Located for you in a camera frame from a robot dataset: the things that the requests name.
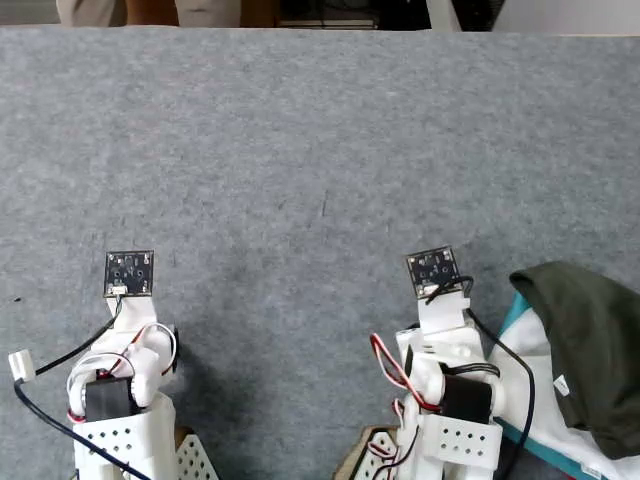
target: dark green cloth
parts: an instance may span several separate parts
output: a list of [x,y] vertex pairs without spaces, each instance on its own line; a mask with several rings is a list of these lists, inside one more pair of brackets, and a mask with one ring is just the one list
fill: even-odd
[[570,389],[556,390],[566,425],[589,430],[609,458],[640,454],[640,295],[565,262],[510,280],[544,324],[553,378]]

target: white paper label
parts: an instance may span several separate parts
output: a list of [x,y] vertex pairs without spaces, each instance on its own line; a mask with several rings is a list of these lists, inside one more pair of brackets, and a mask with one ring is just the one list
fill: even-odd
[[584,464],[583,464],[583,465],[580,465],[580,467],[582,468],[582,471],[583,471],[584,473],[586,473],[587,475],[590,475],[590,476],[592,476],[593,478],[597,478],[598,480],[601,480],[601,479],[602,479],[602,474],[601,474],[599,471],[597,471],[597,470],[595,470],[595,469],[593,469],[593,468],[589,468],[589,467],[587,467],[587,466],[586,466],[586,465],[584,465]]
[[569,386],[567,385],[567,381],[564,379],[564,375],[560,375],[558,378],[556,378],[553,381],[553,386],[558,389],[560,395],[562,395],[563,397],[566,397],[571,393],[571,390],[569,390]]

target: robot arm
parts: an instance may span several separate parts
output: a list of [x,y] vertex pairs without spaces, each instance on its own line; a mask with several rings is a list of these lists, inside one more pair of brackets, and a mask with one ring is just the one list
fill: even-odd
[[[23,403],[75,440],[78,480],[218,478],[197,436],[187,436],[176,452],[175,409],[159,387],[174,375],[177,332],[158,323],[152,284],[152,251],[108,253],[104,293],[112,320],[42,369],[34,370],[28,351],[9,356]],[[35,406],[21,385],[86,346],[67,378],[71,430]]]
[[372,437],[353,479],[490,480],[502,438],[493,418],[506,399],[459,286],[471,279],[458,274],[450,247],[410,255],[407,262],[419,324],[396,334],[400,361],[371,336],[383,373],[408,392],[393,403],[400,427],[395,438],[388,432]]

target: white perforated bracket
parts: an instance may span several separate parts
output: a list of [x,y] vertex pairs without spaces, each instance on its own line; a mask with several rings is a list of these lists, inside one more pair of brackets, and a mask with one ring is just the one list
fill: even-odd
[[178,448],[178,480],[219,480],[197,435],[187,435]]
[[422,453],[445,462],[495,470],[500,456],[502,427],[440,415],[424,416]]
[[[376,432],[373,434],[369,442],[375,444],[382,451],[387,452],[388,454],[393,454],[397,448],[395,442],[391,438],[391,435],[387,432]],[[371,453],[365,446],[364,455],[356,467],[355,474],[351,477],[351,480],[371,480],[380,467],[391,463],[393,463],[393,458],[390,460],[383,460]],[[395,480],[395,470],[391,472],[391,476],[389,478],[391,480]]]

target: black circuit board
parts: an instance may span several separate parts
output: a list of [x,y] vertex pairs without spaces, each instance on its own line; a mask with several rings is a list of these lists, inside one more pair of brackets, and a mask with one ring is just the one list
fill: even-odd
[[419,299],[428,297],[438,285],[459,276],[458,265],[450,246],[407,255],[407,266]]
[[153,289],[153,250],[107,252],[104,296],[115,297],[114,287],[127,287],[127,296],[150,296]]

